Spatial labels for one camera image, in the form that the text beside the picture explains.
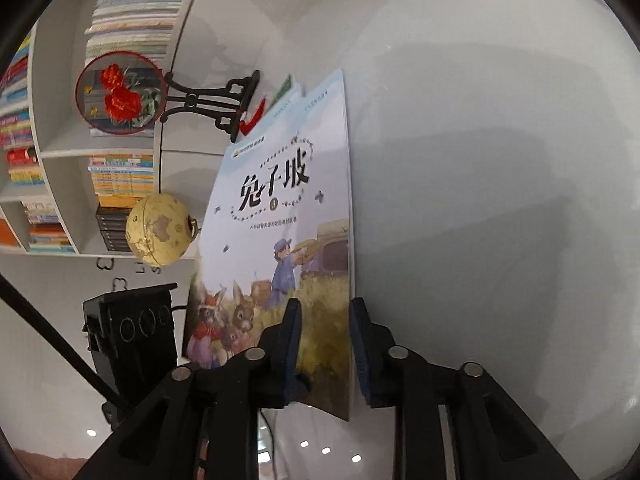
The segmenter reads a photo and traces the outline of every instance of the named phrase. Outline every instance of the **stack of books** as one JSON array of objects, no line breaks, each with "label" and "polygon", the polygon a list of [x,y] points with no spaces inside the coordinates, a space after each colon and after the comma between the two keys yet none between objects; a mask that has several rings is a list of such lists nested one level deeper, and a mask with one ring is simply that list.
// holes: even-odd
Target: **stack of books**
[{"label": "stack of books", "polygon": [[53,201],[22,200],[24,212],[30,224],[59,224]]},{"label": "stack of books", "polygon": [[52,201],[23,200],[24,212],[31,224],[30,252],[73,253],[74,248],[60,225]]},{"label": "stack of books", "polygon": [[[85,64],[113,50],[129,50],[142,54],[157,66],[171,38],[182,0],[97,0],[89,37]],[[107,136],[95,128],[92,136]],[[133,134],[153,136],[153,127]]]},{"label": "stack of books", "polygon": [[130,253],[125,236],[127,217],[131,209],[99,206],[95,212],[100,234],[108,251]]},{"label": "stack of books", "polygon": [[154,192],[153,155],[92,155],[88,170],[103,207],[131,209]]},{"label": "stack of books", "polygon": [[74,248],[66,237],[65,230],[60,224],[33,224],[29,228],[29,234],[31,235],[29,250],[32,253],[74,252]]},{"label": "stack of books", "polygon": [[28,103],[27,64],[31,35],[22,42],[0,80],[0,137],[7,151],[9,176],[14,184],[43,184],[35,156]]},{"label": "stack of books", "polygon": [[124,233],[131,208],[154,192],[153,155],[93,155],[89,172],[100,207],[95,214],[108,251],[127,251]]}]

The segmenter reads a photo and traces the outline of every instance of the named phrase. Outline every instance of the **white wall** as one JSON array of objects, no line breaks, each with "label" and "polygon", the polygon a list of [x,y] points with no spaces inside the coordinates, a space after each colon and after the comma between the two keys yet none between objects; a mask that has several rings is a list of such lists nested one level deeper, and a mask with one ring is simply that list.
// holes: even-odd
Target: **white wall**
[{"label": "white wall", "polygon": [[[93,366],[82,330],[82,302],[111,290],[115,277],[128,288],[177,282],[174,305],[185,304],[192,260],[160,274],[133,260],[116,259],[113,270],[98,270],[92,258],[0,255],[0,272],[74,349]],[[136,273],[145,269],[143,274]],[[177,312],[177,343],[183,314]],[[109,435],[95,392],[36,332],[0,304],[0,426],[14,447],[49,456],[89,457]],[[97,437],[86,434],[97,431]]]}]

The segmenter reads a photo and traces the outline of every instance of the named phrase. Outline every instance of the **black fan stand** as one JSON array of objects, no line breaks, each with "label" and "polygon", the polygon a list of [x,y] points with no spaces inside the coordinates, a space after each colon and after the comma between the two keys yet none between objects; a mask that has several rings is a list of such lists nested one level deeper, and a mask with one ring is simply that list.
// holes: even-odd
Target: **black fan stand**
[{"label": "black fan stand", "polygon": [[[231,136],[231,142],[236,142],[240,119],[249,107],[255,89],[260,82],[260,71],[255,70],[253,74],[242,79],[230,79],[224,88],[188,88],[174,81],[173,72],[167,72],[164,80],[170,88],[184,93],[184,97],[169,95],[167,102],[184,103],[184,105],[165,110],[160,116],[161,123],[165,123],[170,115],[180,112],[204,115],[215,120],[216,127],[228,133]],[[233,102],[201,99],[200,96],[222,97]]]}]

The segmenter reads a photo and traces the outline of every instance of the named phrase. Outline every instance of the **red tassel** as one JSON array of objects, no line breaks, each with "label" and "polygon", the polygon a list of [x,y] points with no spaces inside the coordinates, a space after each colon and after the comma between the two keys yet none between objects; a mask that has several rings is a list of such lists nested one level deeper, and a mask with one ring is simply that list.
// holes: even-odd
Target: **red tassel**
[{"label": "red tassel", "polygon": [[264,115],[264,109],[266,105],[267,105],[267,98],[263,97],[252,119],[248,123],[245,123],[244,121],[240,121],[240,133],[242,133],[243,135],[247,135],[251,130],[254,129],[254,126],[258,124],[258,121]]}]

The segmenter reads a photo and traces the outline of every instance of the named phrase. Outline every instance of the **orange book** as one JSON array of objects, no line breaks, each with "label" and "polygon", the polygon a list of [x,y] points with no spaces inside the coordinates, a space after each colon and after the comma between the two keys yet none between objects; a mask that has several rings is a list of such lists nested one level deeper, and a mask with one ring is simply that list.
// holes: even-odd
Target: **orange book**
[{"label": "orange book", "polygon": [[98,202],[102,207],[132,208],[140,197],[131,195],[98,195]]},{"label": "orange book", "polygon": [[18,246],[18,240],[15,239],[14,234],[9,229],[9,224],[4,219],[0,219],[0,244]]}]

